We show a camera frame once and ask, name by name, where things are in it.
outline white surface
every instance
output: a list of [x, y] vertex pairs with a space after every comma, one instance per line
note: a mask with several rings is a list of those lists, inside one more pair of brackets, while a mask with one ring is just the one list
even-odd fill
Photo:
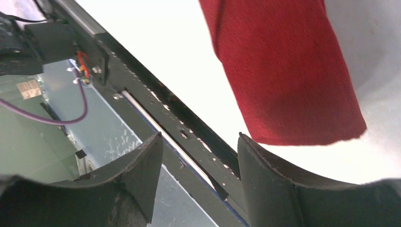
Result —
[[[77, 2], [236, 150], [238, 132], [248, 131], [197, 0]], [[346, 182], [401, 177], [401, 1], [326, 0], [326, 5], [368, 132], [326, 147], [264, 147]]]

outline red towel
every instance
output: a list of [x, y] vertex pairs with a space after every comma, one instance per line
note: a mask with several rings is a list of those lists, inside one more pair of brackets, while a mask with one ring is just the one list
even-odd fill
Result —
[[323, 0], [200, 0], [252, 138], [327, 145], [366, 124]]

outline sticker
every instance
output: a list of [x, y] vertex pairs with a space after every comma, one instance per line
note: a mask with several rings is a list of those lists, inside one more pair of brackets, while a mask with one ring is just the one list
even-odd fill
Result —
[[23, 99], [29, 99], [36, 96], [40, 96], [42, 91], [36, 80], [30, 80], [27, 82], [17, 84], [18, 90], [21, 92]]

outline purple cable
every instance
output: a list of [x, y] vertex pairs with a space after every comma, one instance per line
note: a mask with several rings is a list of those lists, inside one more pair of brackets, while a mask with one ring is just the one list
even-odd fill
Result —
[[78, 123], [80, 121], [82, 121], [88, 113], [88, 109], [87, 109], [87, 98], [85, 97], [85, 92], [84, 89], [82, 87], [82, 82], [80, 81], [79, 75], [76, 73], [76, 69], [73, 70], [75, 77], [77, 78], [77, 83], [79, 86], [79, 91], [81, 92], [81, 96], [82, 96], [82, 101], [84, 102], [84, 112], [83, 114], [79, 117], [76, 118], [74, 120], [70, 120], [70, 121], [57, 121], [57, 120], [52, 120], [52, 119], [48, 119], [48, 118], [44, 118], [44, 117], [40, 117], [31, 113], [28, 113], [25, 110], [22, 110], [14, 105], [12, 105], [11, 103], [3, 100], [0, 98], [0, 105], [4, 106], [5, 108], [9, 109], [10, 111], [19, 114], [21, 116], [24, 116], [26, 118], [29, 118], [31, 120], [37, 121], [37, 122], [42, 122], [42, 123], [46, 123], [46, 124], [53, 124], [53, 125], [67, 125], [67, 124], [75, 124]]

